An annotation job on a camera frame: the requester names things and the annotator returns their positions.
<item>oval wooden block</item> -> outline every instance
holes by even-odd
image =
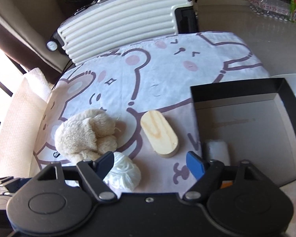
[[[159,111],[147,111],[141,117],[141,127],[158,155],[170,158],[176,154],[178,137]]]

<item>floor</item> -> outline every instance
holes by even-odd
[[[200,31],[228,31],[242,38],[270,75],[296,73],[296,24],[257,15],[248,6],[198,6]]]

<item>beige stuffed animal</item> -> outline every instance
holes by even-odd
[[[73,163],[96,160],[115,151],[115,121],[102,110],[86,110],[70,117],[55,132],[56,150]]]

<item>cardboard box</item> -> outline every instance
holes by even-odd
[[[296,98],[284,78],[191,87],[201,142],[224,140],[274,183],[296,180]]]

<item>brown curtain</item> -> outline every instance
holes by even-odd
[[[0,24],[0,49],[18,64],[31,70],[40,68],[49,83],[56,83],[60,73],[46,64],[35,52],[29,49]]]

